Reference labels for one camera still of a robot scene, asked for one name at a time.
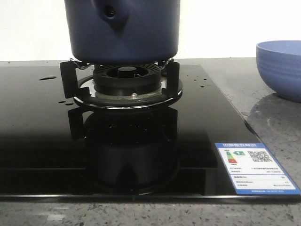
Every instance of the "water droplet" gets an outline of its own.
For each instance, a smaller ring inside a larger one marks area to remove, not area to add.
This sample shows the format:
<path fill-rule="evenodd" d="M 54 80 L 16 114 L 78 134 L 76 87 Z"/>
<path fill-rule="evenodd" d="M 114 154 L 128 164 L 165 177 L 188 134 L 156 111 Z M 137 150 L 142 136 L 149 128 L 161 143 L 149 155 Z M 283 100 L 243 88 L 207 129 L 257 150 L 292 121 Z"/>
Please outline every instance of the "water droplet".
<path fill-rule="evenodd" d="M 55 79 L 56 76 L 48 76 L 48 77 L 45 77 L 45 78 L 41 78 L 39 79 L 40 81 L 43 81 L 43 80 L 49 80 L 49 79 Z"/>

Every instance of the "blue ceramic pot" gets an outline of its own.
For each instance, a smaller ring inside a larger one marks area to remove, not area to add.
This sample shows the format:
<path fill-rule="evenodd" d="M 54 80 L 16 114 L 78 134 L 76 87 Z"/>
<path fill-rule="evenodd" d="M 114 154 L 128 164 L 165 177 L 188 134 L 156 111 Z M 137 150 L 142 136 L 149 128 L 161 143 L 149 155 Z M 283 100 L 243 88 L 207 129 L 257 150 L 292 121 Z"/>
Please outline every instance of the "blue ceramic pot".
<path fill-rule="evenodd" d="M 257 68 L 263 81 L 280 97 L 301 102 L 301 40 L 256 45 Z"/>
<path fill-rule="evenodd" d="M 64 0 L 73 55 L 101 65 L 167 60 L 178 51 L 180 0 Z"/>

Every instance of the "gas burner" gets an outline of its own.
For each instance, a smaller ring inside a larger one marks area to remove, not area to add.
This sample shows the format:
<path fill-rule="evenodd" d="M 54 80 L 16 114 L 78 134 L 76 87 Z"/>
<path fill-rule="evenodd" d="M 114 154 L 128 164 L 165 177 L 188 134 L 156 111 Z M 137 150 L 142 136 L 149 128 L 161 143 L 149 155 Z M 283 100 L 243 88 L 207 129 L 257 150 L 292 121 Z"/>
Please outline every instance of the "gas burner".
<path fill-rule="evenodd" d="M 161 70 L 155 65 L 95 66 L 96 91 L 114 96 L 131 96 L 153 92 L 161 86 Z"/>
<path fill-rule="evenodd" d="M 60 63 L 64 93 L 79 106 L 105 109 L 137 109 L 170 105 L 182 96 L 180 65 L 164 61 L 159 65 L 95 65 L 93 75 L 77 80 L 76 68 L 83 62 Z"/>

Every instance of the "blue bowl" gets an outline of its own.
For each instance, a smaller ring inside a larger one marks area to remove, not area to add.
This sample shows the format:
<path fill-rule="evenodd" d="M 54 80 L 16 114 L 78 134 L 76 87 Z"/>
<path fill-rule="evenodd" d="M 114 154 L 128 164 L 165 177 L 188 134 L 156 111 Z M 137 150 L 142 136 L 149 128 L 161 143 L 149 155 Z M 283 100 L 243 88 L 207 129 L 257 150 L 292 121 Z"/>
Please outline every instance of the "blue bowl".
<path fill-rule="evenodd" d="M 277 95 L 301 102 L 301 40 L 258 43 L 256 61 L 261 78 Z"/>

